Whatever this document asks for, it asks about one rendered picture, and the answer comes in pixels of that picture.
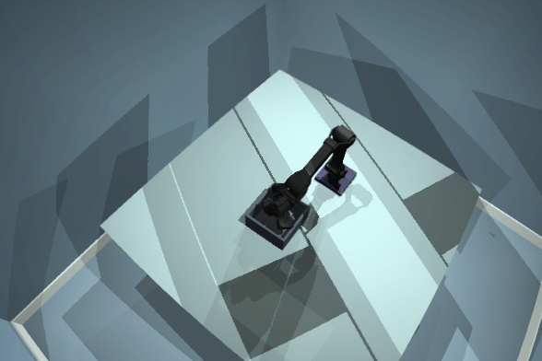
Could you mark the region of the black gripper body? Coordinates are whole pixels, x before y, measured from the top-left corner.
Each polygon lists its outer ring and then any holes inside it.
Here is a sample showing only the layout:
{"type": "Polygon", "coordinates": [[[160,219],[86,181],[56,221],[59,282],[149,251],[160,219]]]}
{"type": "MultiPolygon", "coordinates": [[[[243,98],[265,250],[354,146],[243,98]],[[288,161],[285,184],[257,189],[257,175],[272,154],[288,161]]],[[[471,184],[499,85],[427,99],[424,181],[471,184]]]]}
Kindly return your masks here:
{"type": "MultiPolygon", "coordinates": [[[[272,186],[273,193],[279,192],[279,194],[276,194],[275,197],[277,197],[278,195],[280,196],[282,194],[279,191],[279,189],[282,187],[283,184],[284,183],[274,183],[274,185],[272,186]]],[[[277,219],[278,229],[293,229],[294,228],[293,218],[290,217],[289,211],[292,211],[292,207],[296,207],[296,206],[297,204],[291,206],[290,209],[286,213],[279,216],[279,218],[277,219]]]]}

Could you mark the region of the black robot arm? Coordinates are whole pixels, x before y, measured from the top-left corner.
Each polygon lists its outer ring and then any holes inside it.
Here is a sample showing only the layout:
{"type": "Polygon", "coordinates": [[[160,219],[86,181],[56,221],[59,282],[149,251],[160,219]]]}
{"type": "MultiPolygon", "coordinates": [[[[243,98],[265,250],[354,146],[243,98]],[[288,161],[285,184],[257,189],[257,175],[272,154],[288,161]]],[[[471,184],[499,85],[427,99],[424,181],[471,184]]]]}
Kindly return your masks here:
{"type": "Polygon", "coordinates": [[[331,156],[331,159],[325,164],[327,171],[324,178],[327,182],[337,186],[341,179],[345,178],[347,170],[343,160],[347,149],[353,145],[356,135],[349,131],[344,125],[337,125],[332,128],[329,135],[324,140],[321,148],[306,164],[306,166],[293,175],[289,176],[279,191],[282,193],[275,198],[263,200],[263,208],[266,215],[279,217],[286,213],[291,206],[300,202],[307,194],[308,188],[312,184],[312,177],[331,156]],[[332,138],[331,138],[332,135],[332,138]],[[287,190],[285,187],[288,187],[287,190]]]}

